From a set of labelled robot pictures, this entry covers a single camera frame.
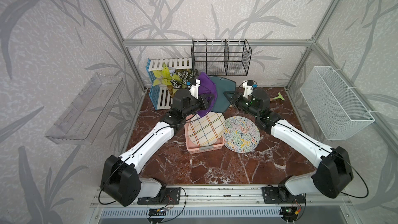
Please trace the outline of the dark teal square plate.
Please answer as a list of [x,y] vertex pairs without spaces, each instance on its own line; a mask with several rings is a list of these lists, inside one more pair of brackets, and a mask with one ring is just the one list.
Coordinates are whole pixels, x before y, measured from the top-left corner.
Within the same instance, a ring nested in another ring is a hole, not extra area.
[[224,95],[224,92],[235,91],[236,82],[227,78],[210,76],[211,81],[216,85],[217,99],[211,109],[214,113],[224,113],[230,107],[230,102]]

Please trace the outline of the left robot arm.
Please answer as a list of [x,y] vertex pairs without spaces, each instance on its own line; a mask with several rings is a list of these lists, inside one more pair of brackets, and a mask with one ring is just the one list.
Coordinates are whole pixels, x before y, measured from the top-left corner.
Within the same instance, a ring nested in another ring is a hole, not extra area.
[[184,127],[188,116],[194,117],[199,111],[211,110],[216,99],[212,93],[194,97],[188,89],[178,90],[171,109],[143,139],[119,157],[111,155],[105,161],[100,191],[124,207],[137,198],[149,198],[161,203],[166,197],[166,186],[153,178],[140,178],[142,168],[163,144]]

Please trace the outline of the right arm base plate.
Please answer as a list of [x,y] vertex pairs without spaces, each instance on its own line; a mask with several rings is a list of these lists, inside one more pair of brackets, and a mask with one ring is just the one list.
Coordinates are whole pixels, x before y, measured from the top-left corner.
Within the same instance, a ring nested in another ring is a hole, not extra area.
[[305,203],[306,198],[303,194],[294,196],[285,187],[267,185],[261,188],[262,197],[265,204],[292,204]]

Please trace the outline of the colourful mosaic round plate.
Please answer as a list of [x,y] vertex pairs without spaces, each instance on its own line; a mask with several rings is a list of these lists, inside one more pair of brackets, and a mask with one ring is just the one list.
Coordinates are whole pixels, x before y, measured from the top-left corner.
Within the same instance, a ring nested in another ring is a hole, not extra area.
[[255,150],[260,142],[260,131],[250,119],[242,116],[228,118],[224,122],[225,147],[237,153]]

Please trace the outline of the striped white round plate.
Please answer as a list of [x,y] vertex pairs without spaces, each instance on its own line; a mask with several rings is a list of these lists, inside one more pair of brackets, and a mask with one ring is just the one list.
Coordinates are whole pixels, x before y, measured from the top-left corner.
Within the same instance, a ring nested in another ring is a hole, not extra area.
[[222,113],[209,112],[201,118],[196,115],[187,125],[187,137],[199,147],[213,145],[222,138],[224,122]]

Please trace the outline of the purple cloth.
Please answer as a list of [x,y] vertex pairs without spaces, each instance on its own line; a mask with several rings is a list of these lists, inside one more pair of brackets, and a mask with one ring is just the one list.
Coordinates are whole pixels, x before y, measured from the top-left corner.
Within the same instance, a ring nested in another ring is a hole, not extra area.
[[201,72],[201,74],[198,76],[198,80],[200,81],[200,86],[198,89],[199,96],[205,95],[205,99],[209,103],[207,109],[198,111],[199,117],[202,118],[207,115],[213,108],[215,101],[217,100],[218,93],[216,84],[210,79],[210,77],[206,73]]

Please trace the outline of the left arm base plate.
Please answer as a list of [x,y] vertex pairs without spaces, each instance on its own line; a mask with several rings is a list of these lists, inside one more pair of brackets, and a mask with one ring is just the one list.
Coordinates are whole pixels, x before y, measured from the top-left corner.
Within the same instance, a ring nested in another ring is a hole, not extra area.
[[181,188],[162,188],[154,198],[138,198],[138,205],[178,205],[181,197]]

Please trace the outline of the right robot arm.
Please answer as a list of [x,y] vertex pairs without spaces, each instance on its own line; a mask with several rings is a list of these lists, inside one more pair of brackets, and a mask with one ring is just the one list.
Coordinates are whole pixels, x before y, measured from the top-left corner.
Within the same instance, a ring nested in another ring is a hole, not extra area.
[[238,91],[226,91],[224,95],[233,107],[254,116],[259,129],[291,146],[316,168],[312,173],[282,181],[280,187],[284,194],[321,193],[334,199],[353,180],[348,152],[340,146],[332,148],[311,138],[272,111],[266,91],[254,90],[251,99]]

